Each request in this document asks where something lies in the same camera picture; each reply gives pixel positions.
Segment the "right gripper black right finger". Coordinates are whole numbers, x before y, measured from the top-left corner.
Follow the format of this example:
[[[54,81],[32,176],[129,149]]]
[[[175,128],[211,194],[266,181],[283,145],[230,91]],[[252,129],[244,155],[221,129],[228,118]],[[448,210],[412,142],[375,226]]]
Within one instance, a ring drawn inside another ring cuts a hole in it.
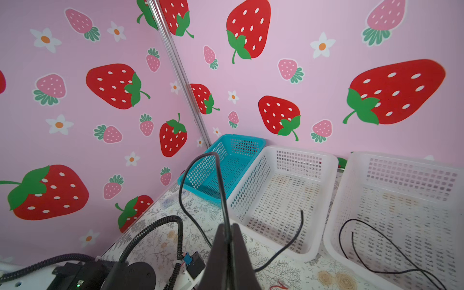
[[[250,257],[238,224],[232,225],[230,244],[231,290],[260,290]]]

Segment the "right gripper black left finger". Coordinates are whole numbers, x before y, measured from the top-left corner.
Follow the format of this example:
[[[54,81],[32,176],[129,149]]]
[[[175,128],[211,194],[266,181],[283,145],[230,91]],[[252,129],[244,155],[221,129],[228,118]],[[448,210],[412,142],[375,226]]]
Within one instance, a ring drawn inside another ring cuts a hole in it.
[[[199,283],[199,290],[227,290],[229,284],[230,243],[226,238],[226,226],[220,224],[210,251],[209,259]]]

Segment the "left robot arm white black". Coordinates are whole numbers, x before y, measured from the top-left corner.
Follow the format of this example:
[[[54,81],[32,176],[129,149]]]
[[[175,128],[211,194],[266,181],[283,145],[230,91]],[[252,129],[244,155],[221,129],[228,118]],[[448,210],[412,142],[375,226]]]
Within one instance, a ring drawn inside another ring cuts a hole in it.
[[[141,230],[123,250],[117,261],[96,259],[85,254],[63,254],[1,276],[1,288],[14,290],[154,290],[157,277],[146,262],[129,264],[127,259],[135,247],[157,228],[176,223],[178,239],[174,269],[166,290],[175,287],[180,273],[183,221],[179,216],[166,216]]]

